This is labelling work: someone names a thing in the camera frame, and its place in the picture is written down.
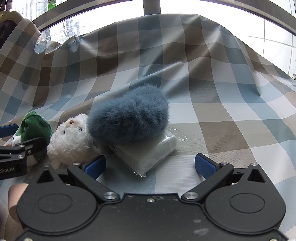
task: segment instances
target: window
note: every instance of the window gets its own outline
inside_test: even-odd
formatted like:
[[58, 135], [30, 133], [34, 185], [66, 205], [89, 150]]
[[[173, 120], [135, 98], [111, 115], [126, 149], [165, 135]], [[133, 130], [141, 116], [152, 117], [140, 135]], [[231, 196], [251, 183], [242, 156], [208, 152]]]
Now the window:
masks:
[[41, 34], [44, 40], [56, 41], [62, 44], [75, 34], [81, 35], [90, 33], [114, 22], [143, 15], [142, 0], [115, 3], [71, 17], [50, 27]]
[[[291, 13], [293, 0], [272, 0]], [[281, 27], [246, 11], [207, 1], [160, 0], [161, 13], [199, 14], [227, 28], [258, 54], [293, 77], [296, 73], [296, 37]]]
[[[66, 0], [57, 0], [57, 4]], [[12, 9], [34, 20], [47, 11], [48, 0], [12, 0]]]

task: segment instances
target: checkered cloth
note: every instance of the checkered cloth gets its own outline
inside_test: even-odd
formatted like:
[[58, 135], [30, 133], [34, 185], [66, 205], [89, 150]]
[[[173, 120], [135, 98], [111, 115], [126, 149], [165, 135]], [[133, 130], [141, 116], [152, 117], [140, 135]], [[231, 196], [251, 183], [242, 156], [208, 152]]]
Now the checkered cloth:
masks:
[[[36, 44], [39, 37], [24, 18], [0, 50], [0, 124], [20, 124], [35, 110], [55, 130], [88, 113], [93, 103], [153, 83], [168, 96], [170, 127], [187, 141], [142, 179], [106, 151], [107, 169], [99, 181], [120, 194], [183, 194], [203, 180], [194, 169], [197, 153], [235, 167], [257, 162], [286, 202], [281, 230], [296, 237], [296, 85], [287, 74], [197, 15], [125, 20], [63, 45]], [[0, 182], [2, 227], [8, 188], [28, 182], [45, 162], [46, 156], [26, 178]], [[7, 239], [16, 230], [11, 225]]]

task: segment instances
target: green plush toy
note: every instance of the green plush toy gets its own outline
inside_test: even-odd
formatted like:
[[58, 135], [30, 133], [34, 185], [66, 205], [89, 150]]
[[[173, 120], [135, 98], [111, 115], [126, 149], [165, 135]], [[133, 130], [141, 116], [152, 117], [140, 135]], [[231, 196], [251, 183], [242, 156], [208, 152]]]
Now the green plush toy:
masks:
[[[44, 137], [48, 145], [51, 135], [52, 128], [48, 121], [32, 110], [24, 116], [17, 132], [13, 135], [12, 146], [37, 137]], [[45, 151], [46, 149], [28, 156], [27, 166], [35, 165], [44, 155]]]

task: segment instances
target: plastic wrap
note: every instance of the plastic wrap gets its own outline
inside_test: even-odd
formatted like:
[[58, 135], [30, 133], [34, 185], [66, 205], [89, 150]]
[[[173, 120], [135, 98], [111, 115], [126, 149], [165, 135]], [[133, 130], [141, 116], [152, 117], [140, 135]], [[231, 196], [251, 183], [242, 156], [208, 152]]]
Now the plastic wrap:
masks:
[[110, 146], [138, 176], [145, 177], [147, 171], [156, 167], [176, 149], [178, 138], [170, 131], [151, 139], [145, 139], [124, 145]]

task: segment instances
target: fur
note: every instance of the fur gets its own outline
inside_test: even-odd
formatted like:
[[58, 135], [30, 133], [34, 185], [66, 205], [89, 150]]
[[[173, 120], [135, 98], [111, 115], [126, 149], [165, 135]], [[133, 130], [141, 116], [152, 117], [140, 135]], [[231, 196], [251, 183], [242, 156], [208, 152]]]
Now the fur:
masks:
[[81, 114], [60, 124], [47, 147], [50, 160], [70, 165], [74, 162], [84, 163], [99, 155], [99, 149], [88, 133], [87, 119], [87, 115]]
[[120, 98], [93, 105], [87, 126], [97, 142], [121, 144], [162, 132], [169, 118], [168, 102], [161, 90], [145, 85]]

